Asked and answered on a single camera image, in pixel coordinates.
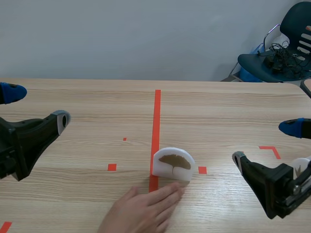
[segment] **red tape corner marker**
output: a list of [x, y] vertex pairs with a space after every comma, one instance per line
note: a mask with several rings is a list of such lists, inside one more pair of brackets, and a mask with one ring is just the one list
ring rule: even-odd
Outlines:
[[152, 175], [154, 166], [154, 155], [160, 147], [160, 113], [161, 113], [161, 90], [155, 90], [155, 108], [154, 108], [154, 122], [152, 127], [152, 141], [151, 141], [151, 160], [150, 160], [150, 178], [149, 178], [149, 192], [156, 191], [159, 187], [159, 178]]
[[0, 229], [0, 233], [7, 233], [8, 230], [10, 229], [11, 225], [12, 225], [11, 222], [5, 222]]
[[259, 147], [261, 150], [272, 150], [277, 159], [281, 159], [275, 147]]

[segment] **white wall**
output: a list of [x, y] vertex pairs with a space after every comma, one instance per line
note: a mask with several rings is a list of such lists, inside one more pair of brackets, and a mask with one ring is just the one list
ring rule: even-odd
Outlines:
[[0, 77], [218, 81], [297, 0], [1, 0]]

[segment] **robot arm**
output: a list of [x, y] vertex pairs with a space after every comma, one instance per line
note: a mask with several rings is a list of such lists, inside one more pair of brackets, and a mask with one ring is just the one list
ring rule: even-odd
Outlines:
[[18, 181], [30, 175], [44, 150], [70, 123], [70, 114], [58, 110], [44, 119], [7, 122], [0, 117], [0, 179]]
[[[311, 139], [311, 119], [284, 121], [279, 129], [290, 136]], [[311, 162], [294, 179], [293, 167], [286, 164], [268, 168], [249, 161], [243, 152], [234, 153], [232, 159], [270, 219], [284, 218], [311, 195]]]

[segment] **human hand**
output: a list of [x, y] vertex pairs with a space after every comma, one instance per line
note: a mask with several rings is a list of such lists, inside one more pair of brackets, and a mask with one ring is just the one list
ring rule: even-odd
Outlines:
[[179, 183], [140, 195], [132, 187], [114, 203], [98, 233], [163, 233], [184, 192]]

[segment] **wooden table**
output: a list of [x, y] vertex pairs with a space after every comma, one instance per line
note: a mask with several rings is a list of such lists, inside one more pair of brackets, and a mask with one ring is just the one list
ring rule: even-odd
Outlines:
[[[172, 219], [171, 233], [310, 232], [311, 199], [285, 219], [269, 220], [232, 162], [242, 150], [275, 167], [310, 156], [311, 141], [289, 137], [280, 122], [311, 118], [297, 86], [276, 83], [1, 79], [23, 85], [22, 101], [1, 105], [8, 121], [72, 116], [31, 175], [0, 181], [0, 226], [8, 233], [96, 233], [112, 203], [133, 185], [148, 192], [155, 90], [161, 90], [159, 147], [187, 150], [198, 170]], [[276, 159], [275, 147], [281, 157]], [[117, 164], [116, 171], [107, 171]], [[168, 181], [159, 179], [159, 186]]]

